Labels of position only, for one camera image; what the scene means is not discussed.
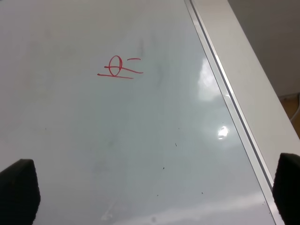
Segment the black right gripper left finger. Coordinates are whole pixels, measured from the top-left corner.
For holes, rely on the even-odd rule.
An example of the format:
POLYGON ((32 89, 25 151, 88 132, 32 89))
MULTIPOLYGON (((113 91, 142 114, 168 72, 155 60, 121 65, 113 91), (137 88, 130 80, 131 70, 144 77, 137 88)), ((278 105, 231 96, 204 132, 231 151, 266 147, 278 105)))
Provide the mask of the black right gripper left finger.
POLYGON ((20 159, 0 172, 0 223, 33 224, 40 205, 38 178, 32 159, 20 159))

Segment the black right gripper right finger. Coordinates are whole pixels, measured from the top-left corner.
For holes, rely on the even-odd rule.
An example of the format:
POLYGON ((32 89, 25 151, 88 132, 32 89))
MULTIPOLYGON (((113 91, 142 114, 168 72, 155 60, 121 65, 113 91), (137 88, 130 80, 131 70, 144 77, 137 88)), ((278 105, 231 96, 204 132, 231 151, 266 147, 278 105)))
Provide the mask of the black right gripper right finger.
POLYGON ((300 223, 300 157, 281 153, 272 189, 274 202, 286 225, 300 223))

